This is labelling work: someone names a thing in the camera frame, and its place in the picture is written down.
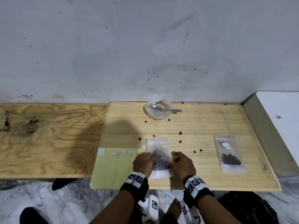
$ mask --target black bag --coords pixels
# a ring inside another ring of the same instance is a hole
[[[276,212],[254,192],[231,191],[219,202],[242,224],[279,224]]]

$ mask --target white wall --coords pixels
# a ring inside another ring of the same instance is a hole
[[[298,69],[299,0],[0,1],[0,103],[241,102]]]

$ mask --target foot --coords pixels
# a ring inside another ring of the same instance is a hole
[[[20,215],[20,224],[48,224],[47,221],[33,208],[25,208]]]
[[[170,204],[167,213],[173,214],[176,220],[180,217],[182,213],[181,202],[179,202],[176,198],[174,198],[173,202]]]

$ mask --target plastic bag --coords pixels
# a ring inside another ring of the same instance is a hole
[[[165,108],[165,109],[173,109],[172,103],[165,97],[157,97],[155,99],[152,99],[144,105],[144,112],[151,119],[160,120],[160,119],[164,119],[172,114],[171,111],[154,110],[154,109],[152,109],[153,105],[158,105],[161,108]]]
[[[213,138],[221,170],[225,173],[246,173],[242,155],[237,148],[236,138],[219,135],[214,135]]]
[[[279,224],[273,208],[254,192],[231,191],[219,202],[242,224]]]
[[[146,152],[151,152],[152,157],[155,158],[155,164],[150,179],[167,178],[174,176],[174,173],[166,165],[171,162],[171,155],[169,152],[169,142],[167,138],[152,138],[145,139]]]

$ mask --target black shoe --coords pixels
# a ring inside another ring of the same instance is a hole
[[[20,224],[48,224],[47,221],[33,208],[25,208],[20,215]]]

